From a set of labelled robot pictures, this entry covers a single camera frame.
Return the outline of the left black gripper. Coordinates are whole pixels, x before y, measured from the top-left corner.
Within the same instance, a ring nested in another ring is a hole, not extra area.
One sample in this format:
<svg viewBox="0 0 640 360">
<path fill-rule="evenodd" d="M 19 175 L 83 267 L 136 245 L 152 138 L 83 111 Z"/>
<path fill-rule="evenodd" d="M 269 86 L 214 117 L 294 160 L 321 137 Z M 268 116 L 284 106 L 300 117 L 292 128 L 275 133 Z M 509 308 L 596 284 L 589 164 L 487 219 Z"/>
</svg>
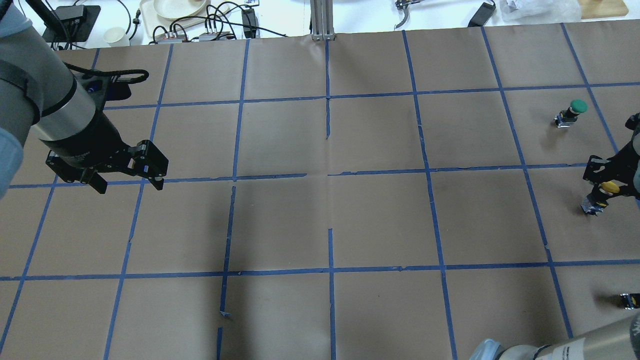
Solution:
<svg viewBox="0 0 640 360">
<path fill-rule="evenodd" d="M 157 191 L 162 191 L 169 169 L 169 159 L 151 140 L 128 146 L 103 112 L 96 112 L 77 134 L 45 145 L 50 148 L 45 164 L 58 178 L 89 185 L 102 195 L 108 183 L 100 173 L 127 173 L 131 160 L 133 176 L 147 179 Z"/>
</svg>

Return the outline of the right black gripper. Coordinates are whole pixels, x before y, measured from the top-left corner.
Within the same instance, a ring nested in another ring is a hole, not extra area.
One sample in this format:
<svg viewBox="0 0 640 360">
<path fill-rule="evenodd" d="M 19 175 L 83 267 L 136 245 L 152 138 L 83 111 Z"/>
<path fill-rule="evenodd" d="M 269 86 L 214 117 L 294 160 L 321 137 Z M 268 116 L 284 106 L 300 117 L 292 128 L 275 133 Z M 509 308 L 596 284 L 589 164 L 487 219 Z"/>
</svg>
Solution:
<svg viewBox="0 0 640 360">
<path fill-rule="evenodd" d="M 608 159 L 598 155 L 590 155 L 586 162 L 582 179 L 592 185 L 612 181 L 622 182 L 627 186 L 627 195 L 639 196 L 639 161 L 640 156 L 633 145 L 624 146 L 618 153 Z"/>
</svg>

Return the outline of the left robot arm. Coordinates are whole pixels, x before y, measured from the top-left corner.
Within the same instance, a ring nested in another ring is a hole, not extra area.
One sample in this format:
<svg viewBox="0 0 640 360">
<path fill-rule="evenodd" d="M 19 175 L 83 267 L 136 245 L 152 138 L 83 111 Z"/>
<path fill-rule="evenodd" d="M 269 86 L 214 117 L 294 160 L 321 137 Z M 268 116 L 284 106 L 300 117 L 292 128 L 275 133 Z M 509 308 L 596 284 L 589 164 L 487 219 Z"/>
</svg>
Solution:
<svg viewBox="0 0 640 360">
<path fill-rule="evenodd" d="M 1 194 L 25 156 L 30 133 L 49 148 L 46 165 L 66 183 L 89 185 L 99 194 L 103 173 L 146 179 L 161 191 L 168 158 L 148 139 L 123 141 L 105 115 L 105 104 L 130 96 L 144 69 L 100 71 L 62 61 L 11 0 L 1 2 Z"/>
</svg>

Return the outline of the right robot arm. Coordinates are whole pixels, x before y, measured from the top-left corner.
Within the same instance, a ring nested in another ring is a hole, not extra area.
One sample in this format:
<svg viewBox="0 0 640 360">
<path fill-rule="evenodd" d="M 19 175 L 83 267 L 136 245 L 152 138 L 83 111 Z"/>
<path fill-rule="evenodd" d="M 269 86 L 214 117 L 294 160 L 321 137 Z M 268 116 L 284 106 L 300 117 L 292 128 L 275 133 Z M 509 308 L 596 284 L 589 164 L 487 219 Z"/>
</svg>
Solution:
<svg viewBox="0 0 640 360">
<path fill-rule="evenodd" d="M 617 197 L 639 198 L 639 114 L 631 115 L 625 127 L 631 130 L 630 141 L 615 155 L 603 159 L 592 155 L 583 179 L 592 190 L 581 203 L 586 215 L 601 214 L 608 200 Z M 515 345 L 485 339 L 471 355 L 472 360 L 637 360 L 639 358 L 639 294 L 619 295 L 624 309 L 633 316 L 580 334 L 556 344 L 544 346 Z"/>
</svg>

